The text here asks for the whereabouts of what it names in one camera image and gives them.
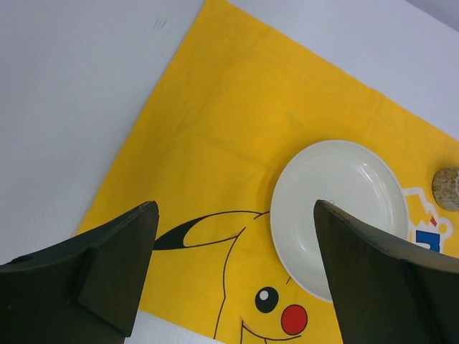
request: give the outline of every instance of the plate rim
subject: plate rim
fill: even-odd
[[[282,266],[284,267],[285,271],[287,271],[288,275],[292,278],[292,280],[294,280],[296,282],[297,285],[299,285],[303,290],[305,290],[306,292],[308,292],[309,294],[313,295],[314,297],[320,299],[320,300],[323,300],[325,302],[328,302],[328,303],[333,303],[333,300],[332,300],[332,297],[330,295],[330,300],[328,298],[325,298],[323,296],[320,296],[320,295],[317,295],[315,292],[311,292],[309,289],[307,289],[306,287],[304,287],[302,285],[302,283],[300,283],[291,273],[290,269],[288,269],[287,265],[285,264],[283,258],[281,257],[281,254],[280,254],[280,250],[278,248],[278,244],[276,244],[276,239],[275,239],[275,230],[274,230],[274,226],[273,226],[273,217],[272,217],[272,213],[273,213],[273,200],[275,198],[275,195],[276,195],[276,191],[278,190],[278,186],[279,186],[279,181],[280,179],[282,178],[282,175],[285,173],[285,170],[287,169],[287,167],[290,165],[290,163],[292,163],[299,155],[301,155],[303,152],[307,151],[307,150],[310,150],[310,149],[313,149],[314,147],[318,146],[318,145],[323,145],[323,144],[330,144],[330,143],[336,143],[336,144],[345,144],[345,145],[349,145],[349,146],[354,146],[358,149],[361,149],[363,151],[366,151],[367,153],[369,153],[371,156],[375,157],[386,169],[387,171],[389,171],[389,174],[390,176],[392,177],[392,179],[395,181],[395,185],[397,187],[397,190],[399,191],[399,194],[400,196],[402,197],[402,201],[403,201],[403,205],[404,205],[404,218],[403,220],[406,222],[406,225],[407,225],[407,238],[405,238],[406,240],[409,240],[409,235],[410,235],[410,231],[409,231],[409,222],[410,222],[410,215],[409,215],[409,211],[408,211],[408,205],[407,205],[407,200],[403,194],[403,188],[402,186],[400,185],[400,182],[398,180],[398,178],[395,176],[395,173],[394,171],[389,167],[389,165],[387,165],[387,163],[382,160],[381,157],[379,157],[375,152],[373,152],[372,150],[370,150],[369,148],[363,146],[363,145],[360,145],[358,143],[355,143],[353,141],[350,141],[350,140],[339,140],[339,139],[331,139],[331,140],[322,140],[322,141],[318,141],[316,143],[313,143],[312,145],[309,145],[305,148],[303,148],[302,150],[300,150],[298,153],[296,153],[289,161],[288,163],[284,166],[284,168],[282,169],[282,172],[280,172],[280,175],[277,179],[277,181],[275,182],[275,186],[274,186],[274,191],[273,191],[273,195],[271,197],[271,202],[270,202],[270,232],[271,232],[271,238],[273,239],[273,244],[274,244],[274,248],[275,248],[275,251],[276,251],[276,254],[278,255],[278,258],[282,264]]]

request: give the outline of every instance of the logo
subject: logo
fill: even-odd
[[[426,249],[443,252],[443,244],[453,232],[450,220],[438,216],[421,188],[406,188],[403,193],[410,210],[408,239]]]

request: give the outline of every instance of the cartoon ear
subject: cartoon ear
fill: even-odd
[[[256,211],[227,211],[199,217],[160,236],[153,250],[185,249],[225,242],[237,237],[261,214]]]

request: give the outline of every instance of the cartoon mouth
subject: cartoon mouth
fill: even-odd
[[[296,338],[301,337],[301,335],[296,335],[296,336],[294,336],[294,337],[289,337],[289,338],[269,338],[269,337],[263,337],[262,335],[258,335],[257,333],[255,333],[255,332],[253,332],[251,329],[249,329],[248,326],[247,326],[247,324],[244,323],[244,320],[242,321],[241,332],[242,332],[242,329],[246,329],[247,331],[249,331],[250,333],[252,333],[255,337],[259,337],[259,338],[264,339],[264,340],[273,340],[273,341],[278,341],[278,342],[287,341],[287,340],[292,340],[292,339],[296,339]]]

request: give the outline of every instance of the white plate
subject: white plate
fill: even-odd
[[[329,140],[302,150],[281,173],[271,202],[271,232],[280,261],[305,290],[331,302],[313,220],[316,200],[400,238],[408,236],[402,189],[370,150]]]

